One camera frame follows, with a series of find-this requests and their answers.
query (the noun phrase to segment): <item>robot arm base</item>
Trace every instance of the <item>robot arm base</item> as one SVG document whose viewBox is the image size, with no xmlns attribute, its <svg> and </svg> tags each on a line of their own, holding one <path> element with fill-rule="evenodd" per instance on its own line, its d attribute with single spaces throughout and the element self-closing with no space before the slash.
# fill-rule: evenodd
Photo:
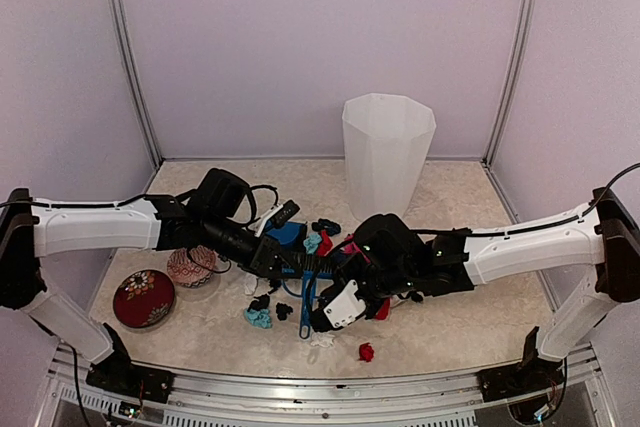
<svg viewBox="0 0 640 427">
<path fill-rule="evenodd" d="M 135 399 L 166 404 L 174 374 L 168 370 L 133 364 L 116 331 L 107 324 L 104 327 L 113 340 L 114 351 L 102 362 L 91 365 L 87 384 Z"/>
<path fill-rule="evenodd" d="M 535 327 L 527 335 L 522 361 L 478 372 L 480 391 L 485 402 L 543 391 L 549 388 L 551 381 L 558 385 L 564 381 L 563 373 L 559 370 L 562 361 L 551 362 L 538 357 L 538 330 Z"/>
</svg>

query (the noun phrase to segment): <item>black bracket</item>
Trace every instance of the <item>black bracket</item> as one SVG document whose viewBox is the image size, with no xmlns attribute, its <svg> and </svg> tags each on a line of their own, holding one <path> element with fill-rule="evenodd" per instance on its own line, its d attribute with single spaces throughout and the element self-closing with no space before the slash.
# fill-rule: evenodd
<svg viewBox="0 0 640 427">
<path fill-rule="evenodd" d="M 593 191 L 599 198 L 604 188 Z M 596 292 L 608 294 L 616 302 L 640 299 L 640 229 L 618 197 L 609 189 L 596 206 L 605 261 L 597 265 Z"/>
<path fill-rule="evenodd" d="M 548 389 L 552 382 L 561 384 L 564 376 L 560 370 L 562 362 L 549 362 L 538 357 L 535 327 L 525 340 L 522 361 L 493 367 L 478 372 L 478 382 L 485 402 L 518 397 Z"/>
<path fill-rule="evenodd" d="M 15 189 L 0 217 L 0 306 L 20 309 L 47 290 L 35 256 L 34 225 L 28 189 Z"/>
<path fill-rule="evenodd" d="M 116 331 L 107 324 L 104 327 L 111 336 L 114 352 L 99 364 L 91 366 L 87 384 L 134 399 L 166 404 L 174 374 L 168 370 L 133 364 Z"/>
</svg>

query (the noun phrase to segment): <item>blue object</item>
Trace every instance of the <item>blue object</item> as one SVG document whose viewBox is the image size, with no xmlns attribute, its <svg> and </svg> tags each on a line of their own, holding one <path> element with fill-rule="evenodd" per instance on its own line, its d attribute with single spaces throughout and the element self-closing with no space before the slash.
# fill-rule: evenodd
<svg viewBox="0 0 640 427">
<path fill-rule="evenodd" d="M 284 227 L 274 229 L 271 228 L 271 222 L 268 222 L 265 228 L 265 233 L 269 237 L 276 239 L 285 249 L 291 249 L 300 236 L 300 231 L 303 227 L 304 224 L 299 222 L 287 222 L 284 224 Z"/>
<path fill-rule="evenodd" d="M 269 316 L 269 309 L 262 310 L 245 310 L 244 318 L 254 327 L 260 327 L 261 329 L 271 328 L 271 317 Z"/>
<path fill-rule="evenodd" d="M 315 254 L 318 246 L 322 243 L 322 236 L 315 232 L 304 239 L 303 245 L 307 249 L 307 254 Z"/>
<path fill-rule="evenodd" d="M 289 269 L 282 269 L 283 272 L 285 273 L 290 273 L 293 272 L 292 270 Z M 308 283 L 311 281 L 311 277 L 313 276 L 313 272 L 309 271 L 309 270 L 305 270 L 302 274 L 302 290 L 300 292 L 300 294 L 296 294 L 294 292 L 292 292 L 291 290 L 289 290 L 289 287 L 287 287 L 287 284 L 283 281 L 282 282 L 282 287 L 284 288 L 284 290 L 289 294 L 292 295 L 293 297 L 297 297 L 299 299 L 302 299 L 302 305 L 300 306 L 300 330 L 298 331 L 298 335 L 300 336 L 301 339 L 308 339 L 309 337 L 311 337 L 311 319 L 310 319 L 310 312 L 307 310 L 307 285 Z M 318 279 L 324 279 L 324 280 L 331 280 L 333 278 L 333 275 L 327 272 L 320 272 L 318 274 Z M 313 300 L 317 299 L 318 297 L 316 296 L 316 283 L 314 282 L 313 285 L 311 286 L 311 298 Z"/>
</svg>

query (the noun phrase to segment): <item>crumpled fabric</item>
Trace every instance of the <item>crumpled fabric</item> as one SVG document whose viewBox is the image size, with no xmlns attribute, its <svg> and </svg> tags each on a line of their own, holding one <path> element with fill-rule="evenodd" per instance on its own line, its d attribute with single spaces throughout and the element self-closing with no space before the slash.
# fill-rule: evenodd
<svg viewBox="0 0 640 427">
<path fill-rule="evenodd" d="M 373 347 L 371 347 L 369 342 L 361 344 L 358 348 L 358 353 L 360 354 L 360 360 L 364 360 L 365 362 L 371 362 L 373 360 Z"/>
<path fill-rule="evenodd" d="M 327 332 L 314 332 L 311 334 L 311 347 L 333 347 L 335 336 Z"/>
<path fill-rule="evenodd" d="M 322 243 L 322 236 L 320 234 L 316 234 L 315 232 L 311 234 L 309 237 L 304 239 L 302 244 L 307 251 L 307 254 L 315 254 L 316 250 L 318 250 L 318 246 Z"/>
<path fill-rule="evenodd" d="M 258 278 L 253 274 L 244 276 L 244 295 L 253 295 L 258 288 Z"/>
<path fill-rule="evenodd" d="M 287 320 L 289 314 L 293 314 L 293 307 L 283 304 L 282 302 L 278 302 L 276 305 L 276 316 L 278 317 L 278 320 Z"/>
<path fill-rule="evenodd" d="M 333 242 L 327 235 L 327 231 L 323 230 L 320 232 L 320 236 L 322 237 L 322 243 L 318 246 L 318 250 L 316 250 L 316 255 L 320 257 L 326 257 L 326 255 L 331 252 L 331 248 L 333 247 Z"/>
<path fill-rule="evenodd" d="M 340 232 L 342 232 L 340 224 L 329 219 L 318 219 L 317 222 L 313 222 L 311 224 L 311 228 L 314 232 L 321 232 L 323 230 L 326 230 L 327 234 L 329 234 L 329 237 L 333 237 L 334 235 L 338 235 Z"/>
<path fill-rule="evenodd" d="M 260 327 L 261 329 L 270 329 L 272 327 L 269 309 L 247 309 L 244 311 L 244 318 L 247 319 L 247 321 L 254 327 Z"/>
<path fill-rule="evenodd" d="M 259 312 L 261 310 L 265 310 L 269 308 L 269 302 L 271 302 L 271 297 L 269 294 L 262 294 L 260 297 L 254 297 L 251 303 L 249 304 L 249 311 L 254 310 Z"/>
</svg>

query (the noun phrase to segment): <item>teal cloth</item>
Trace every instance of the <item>teal cloth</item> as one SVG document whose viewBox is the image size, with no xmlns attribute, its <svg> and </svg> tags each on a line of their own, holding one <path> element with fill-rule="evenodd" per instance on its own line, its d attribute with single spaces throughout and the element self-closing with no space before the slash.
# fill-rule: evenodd
<svg viewBox="0 0 640 427">
<path fill-rule="evenodd" d="M 307 254 L 315 254 L 316 250 L 318 250 L 318 246 L 321 243 L 322 236 L 320 234 L 316 234 L 315 232 L 304 239 L 304 242 L 302 242 L 304 248 L 307 249 Z"/>
<path fill-rule="evenodd" d="M 271 317 L 269 316 L 269 309 L 262 310 L 245 310 L 244 318 L 254 327 L 260 327 L 261 329 L 271 328 Z"/>
</svg>

